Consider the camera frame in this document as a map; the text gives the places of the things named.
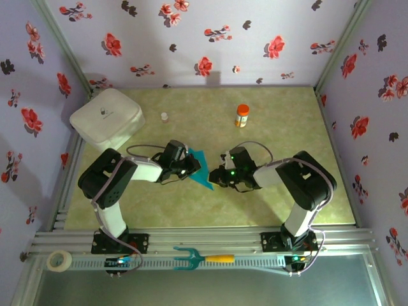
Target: teal paper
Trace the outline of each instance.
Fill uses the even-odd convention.
[[[189,176],[190,179],[195,180],[197,183],[214,190],[212,184],[208,181],[208,176],[210,171],[208,170],[207,161],[205,160],[204,151],[194,151],[192,148],[189,148],[189,153],[191,153],[195,159],[200,162],[201,169],[196,173]]]

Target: gray floor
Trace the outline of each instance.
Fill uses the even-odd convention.
[[[301,277],[255,270],[45,272],[39,306],[374,306],[363,258],[321,257]]]

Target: yellow handle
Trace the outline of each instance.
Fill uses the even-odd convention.
[[[210,263],[233,263],[235,257],[234,255],[211,255],[205,256],[205,261]]]

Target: robotic arm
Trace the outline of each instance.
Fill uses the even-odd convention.
[[[171,140],[164,152],[152,158],[122,157],[116,150],[106,149],[81,175],[78,186],[86,198],[96,199],[94,209],[101,234],[107,235],[105,240],[120,250],[122,246],[114,238],[129,242],[129,230],[119,207],[119,198],[129,182],[146,180],[162,184],[172,174],[184,180],[200,168],[200,162],[188,153],[188,147],[176,140]]]
[[[295,200],[280,229],[285,250],[297,250],[308,237],[316,214],[328,203],[337,187],[335,179],[309,153],[256,166],[244,147],[221,155],[222,165],[210,173],[209,181],[221,187],[247,192],[283,182]],[[246,190],[238,187],[245,184]]]

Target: small bottle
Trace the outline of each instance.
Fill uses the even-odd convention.
[[[243,128],[244,126],[246,126],[247,120],[248,120],[248,114],[249,114],[248,105],[246,104],[238,105],[235,125],[238,126],[239,128]]]
[[[161,113],[161,122],[163,122],[163,123],[167,123],[167,122],[168,122],[167,113]]]

